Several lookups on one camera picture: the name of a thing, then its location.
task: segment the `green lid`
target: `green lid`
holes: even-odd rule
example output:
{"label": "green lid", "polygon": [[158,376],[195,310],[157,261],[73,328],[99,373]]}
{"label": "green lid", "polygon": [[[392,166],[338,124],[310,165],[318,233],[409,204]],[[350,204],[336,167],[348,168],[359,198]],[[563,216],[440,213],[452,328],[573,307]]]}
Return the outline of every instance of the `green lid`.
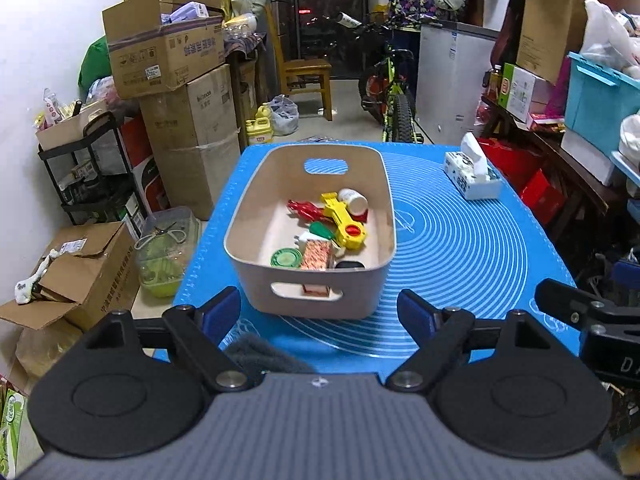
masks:
{"label": "green lid", "polygon": [[271,265],[273,267],[290,267],[297,269],[302,263],[302,254],[293,247],[278,249],[271,255]]}

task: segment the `wooden chair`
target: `wooden chair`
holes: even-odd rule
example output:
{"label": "wooden chair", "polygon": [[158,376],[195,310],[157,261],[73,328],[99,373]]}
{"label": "wooden chair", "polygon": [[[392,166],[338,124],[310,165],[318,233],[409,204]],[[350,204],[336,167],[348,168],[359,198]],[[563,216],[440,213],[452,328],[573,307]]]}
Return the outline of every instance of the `wooden chair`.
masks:
{"label": "wooden chair", "polygon": [[[327,121],[333,121],[331,108],[331,64],[325,59],[295,59],[292,61],[284,61],[280,38],[276,29],[276,23],[273,21],[273,14],[269,4],[264,6],[264,12],[269,25],[269,35],[271,43],[273,43],[273,51],[276,56],[276,66],[278,69],[278,78],[280,79],[280,92],[284,95],[320,93],[322,94],[322,106],[324,107],[324,118]],[[289,86],[289,79],[297,79],[299,76],[314,75],[320,77],[320,89],[303,88],[295,89]]]}

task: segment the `bicycle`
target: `bicycle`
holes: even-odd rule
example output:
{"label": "bicycle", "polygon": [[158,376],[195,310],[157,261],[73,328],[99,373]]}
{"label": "bicycle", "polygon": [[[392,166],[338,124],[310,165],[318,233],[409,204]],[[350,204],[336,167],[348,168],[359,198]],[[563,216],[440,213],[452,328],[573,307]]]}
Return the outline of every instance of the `bicycle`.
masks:
{"label": "bicycle", "polygon": [[412,62],[409,50],[394,49],[387,38],[391,29],[379,23],[363,24],[340,13],[337,22],[352,28],[356,41],[369,58],[379,59],[358,80],[360,104],[383,125],[383,142],[423,144],[424,136],[416,131],[415,101],[406,79],[396,69],[402,62]]}

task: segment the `green plastic bag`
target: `green plastic bag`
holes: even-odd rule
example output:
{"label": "green plastic bag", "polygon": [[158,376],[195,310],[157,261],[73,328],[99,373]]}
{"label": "green plastic bag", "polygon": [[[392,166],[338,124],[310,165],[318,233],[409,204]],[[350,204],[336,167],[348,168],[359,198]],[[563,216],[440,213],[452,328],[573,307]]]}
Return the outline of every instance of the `green plastic bag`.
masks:
{"label": "green plastic bag", "polygon": [[80,67],[78,86],[82,89],[82,95],[86,96],[91,85],[98,79],[111,75],[111,63],[109,63],[109,50],[105,36],[94,41],[84,54],[84,60]]}

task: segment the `basket handle hole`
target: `basket handle hole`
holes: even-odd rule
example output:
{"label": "basket handle hole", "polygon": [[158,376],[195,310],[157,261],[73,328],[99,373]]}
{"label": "basket handle hole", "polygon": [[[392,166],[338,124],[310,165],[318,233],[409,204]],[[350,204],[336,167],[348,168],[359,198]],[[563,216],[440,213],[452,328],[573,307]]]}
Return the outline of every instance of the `basket handle hole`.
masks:
{"label": "basket handle hole", "polygon": [[[315,291],[316,294],[305,294],[304,288]],[[324,296],[325,290],[329,290],[329,296]],[[280,298],[286,300],[312,300],[312,301],[338,301],[342,297],[342,291],[336,288],[325,289],[324,285],[302,285],[300,283],[271,283],[271,291]]]}
{"label": "basket handle hole", "polygon": [[349,166],[341,158],[308,158],[305,161],[305,171],[311,174],[338,174],[349,171]]}

